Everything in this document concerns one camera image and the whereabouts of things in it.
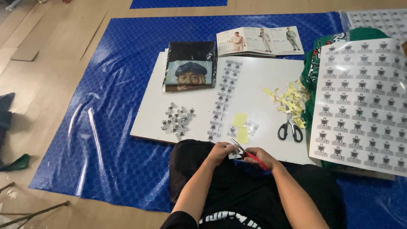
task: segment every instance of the person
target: person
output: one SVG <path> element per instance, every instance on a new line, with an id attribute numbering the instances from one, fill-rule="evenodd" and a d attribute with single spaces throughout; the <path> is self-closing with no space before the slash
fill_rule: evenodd
<path id="1" fill-rule="evenodd" d="M 346 228 L 342 192 L 328 171 L 299 165 L 288 172 L 265 150 L 247 148 L 271 172 L 252 177 L 227 157 L 235 150 L 191 139 L 175 145 L 168 164 L 175 206 L 161 229 Z"/>
<path id="2" fill-rule="evenodd" d="M 243 47 L 246 46 L 245 39 L 239 35 L 239 32 L 234 33 L 234 36 L 230 38 L 230 42 L 233 43 L 233 49 L 238 52 L 243 52 Z"/>
<path id="3" fill-rule="evenodd" d="M 188 62 L 178 66 L 175 71 L 177 77 L 177 89 L 187 90 L 194 85 L 206 84 L 206 68 L 198 63 Z"/>
<path id="4" fill-rule="evenodd" d="M 271 40 L 270 40 L 269 35 L 264 32 L 264 29 L 260 29 L 259 37 L 261 37 L 263 39 L 263 44 L 264 44 L 264 47 L 266 48 L 266 52 L 271 52 L 271 48 L 270 48 L 270 44 L 269 44 L 269 42 Z"/>
<path id="5" fill-rule="evenodd" d="M 287 37 L 287 40 L 293 46 L 294 51 L 297 50 L 297 49 L 300 50 L 298 48 L 297 42 L 295 41 L 295 38 L 297 37 L 297 34 L 294 31 L 290 30 L 290 27 L 287 27 L 287 30 L 288 31 L 285 33 L 285 35 Z"/>

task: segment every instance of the wooden floor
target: wooden floor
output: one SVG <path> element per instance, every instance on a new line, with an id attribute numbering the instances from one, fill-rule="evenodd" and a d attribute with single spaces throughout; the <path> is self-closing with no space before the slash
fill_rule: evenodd
<path id="1" fill-rule="evenodd" d="M 129 9 L 131 0 L 36 2 L 23 0 L 0 26 L 0 95 L 16 93 L 13 127 L 1 157 L 8 163 L 24 153 L 33 155 L 29 169 L 0 173 L 0 187 L 17 183 L 12 189 L 17 192 L 15 199 L 6 192 L 0 194 L 1 211 L 38 211 L 66 200 L 72 204 L 35 217 L 26 229 L 150 229 L 158 228 L 168 216 L 27 188 L 111 18 L 407 8 L 406 0 L 229 0 L 227 7 L 166 9 Z M 32 58 L 38 50 L 33 62 L 10 60 L 11 56 Z"/>

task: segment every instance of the black pants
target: black pants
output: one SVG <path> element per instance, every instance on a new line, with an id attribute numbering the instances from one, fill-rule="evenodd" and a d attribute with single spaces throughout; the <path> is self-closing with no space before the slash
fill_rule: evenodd
<path id="1" fill-rule="evenodd" d="M 172 204 L 177 202 L 182 188 L 213 146 L 211 142 L 190 139 L 175 145 L 169 162 Z M 289 172 L 314 201 L 330 228 L 346 228 L 342 192 L 327 170 L 315 165 L 298 165 L 289 168 Z M 272 224 L 270 228 L 290 228 L 273 176 L 252 178 L 228 157 L 214 170 L 202 216 L 218 211 L 248 214 L 256 222 Z"/>

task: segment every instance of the man in photo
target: man in photo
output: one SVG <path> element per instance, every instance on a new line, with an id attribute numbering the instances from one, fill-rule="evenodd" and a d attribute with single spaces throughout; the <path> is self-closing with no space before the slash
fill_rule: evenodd
<path id="1" fill-rule="evenodd" d="M 297 42 L 295 41 L 295 38 L 297 37 L 297 34 L 294 32 L 294 31 L 291 31 L 290 30 L 290 27 L 287 27 L 287 32 L 285 33 L 286 34 L 286 36 L 287 36 L 287 40 L 291 43 L 291 45 L 293 46 L 293 49 L 294 49 L 294 51 L 295 50 L 300 50 L 299 48 L 298 48 L 298 45 L 297 45 Z"/>
<path id="2" fill-rule="evenodd" d="M 206 74 L 208 71 L 200 64 L 188 62 L 180 65 L 175 71 L 177 77 L 177 89 L 188 90 L 196 85 L 206 84 Z"/>
<path id="3" fill-rule="evenodd" d="M 243 47 L 246 46 L 245 39 L 239 35 L 239 32 L 234 33 L 234 37 L 230 39 L 230 42 L 233 43 L 233 49 L 238 52 L 243 52 Z"/>
<path id="4" fill-rule="evenodd" d="M 260 36 L 263 39 L 264 47 L 266 48 L 266 52 L 271 52 L 270 48 L 270 37 L 267 33 L 264 32 L 264 29 L 260 29 Z"/>

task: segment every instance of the red scissors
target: red scissors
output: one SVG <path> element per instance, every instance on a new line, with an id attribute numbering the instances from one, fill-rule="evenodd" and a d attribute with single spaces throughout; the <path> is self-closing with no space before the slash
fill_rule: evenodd
<path id="1" fill-rule="evenodd" d="M 266 164 L 264 164 L 259 158 L 257 158 L 257 157 L 254 156 L 253 154 L 247 152 L 246 150 L 244 150 L 243 147 L 242 147 L 239 143 L 237 143 L 236 140 L 234 140 L 234 139 L 230 139 L 230 140 L 231 140 L 235 145 L 237 145 L 237 147 L 239 147 L 239 149 L 241 149 L 243 152 L 245 152 L 248 157 L 251 157 L 251 158 L 253 158 L 255 161 L 257 161 L 262 169 L 268 170 Z"/>

